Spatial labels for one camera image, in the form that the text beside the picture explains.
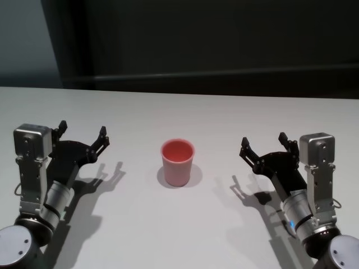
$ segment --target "cup rim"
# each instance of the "cup rim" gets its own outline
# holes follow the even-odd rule
[[[189,146],[191,147],[191,149],[192,149],[192,155],[191,155],[188,159],[186,159],[186,160],[184,160],[184,161],[172,161],[172,160],[170,160],[170,159],[167,159],[167,158],[163,155],[163,148],[164,148],[166,145],[168,145],[169,143],[177,142],[177,141],[181,141],[181,142],[186,143],[186,144],[189,145]],[[173,138],[173,139],[170,139],[170,140],[165,141],[165,143],[162,144],[162,147],[161,147],[161,155],[162,155],[162,158],[165,159],[165,160],[166,160],[167,162],[169,162],[169,163],[172,163],[172,164],[184,164],[184,163],[187,163],[189,160],[193,159],[193,156],[195,156],[195,147],[194,147],[194,145],[193,145],[190,141],[188,141],[188,140],[186,140],[186,139],[183,139],[183,138]]]

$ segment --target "pink cup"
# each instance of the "pink cup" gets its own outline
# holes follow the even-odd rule
[[[195,154],[192,143],[180,138],[168,140],[162,145],[161,154],[166,182],[175,187],[186,185]]]

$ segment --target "gray wall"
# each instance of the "gray wall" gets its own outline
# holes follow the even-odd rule
[[[0,1],[0,86],[62,87],[40,0]]]
[[[358,0],[86,1],[95,73],[359,60]]]

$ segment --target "table surface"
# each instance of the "table surface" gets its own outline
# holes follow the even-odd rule
[[[0,87],[0,227],[19,214],[12,131],[23,123],[55,128],[65,119],[63,140],[90,144],[106,126],[111,145],[80,170],[84,195],[48,250],[55,268],[311,268],[276,212],[270,180],[238,156],[240,143],[247,136],[262,155],[283,151],[281,131],[292,140],[334,135],[338,227],[359,238],[358,114],[357,100]],[[160,157],[162,143],[177,137],[196,148],[182,188],[166,185]],[[300,171],[305,177],[303,165]],[[261,191],[268,194],[254,195]]]

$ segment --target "black gripper bracket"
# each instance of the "black gripper bracket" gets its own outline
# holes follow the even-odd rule
[[[241,143],[240,157],[252,167],[255,174],[268,177],[279,197],[284,201],[291,191],[306,189],[306,183],[298,171],[299,149],[297,141],[288,140],[285,133],[280,133],[279,142],[286,152],[271,152],[259,157],[250,147],[246,137]]]
[[[88,146],[77,141],[60,141],[67,129],[66,121],[52,131],[53,151],[49,155],[51,162],[47,168],[48,188],[53,181],[58,181],[71,188],[80,168],[85,164],[95,163],[98,156],[108,147],[109,138],[106,127],[102,126],[96,141]]]

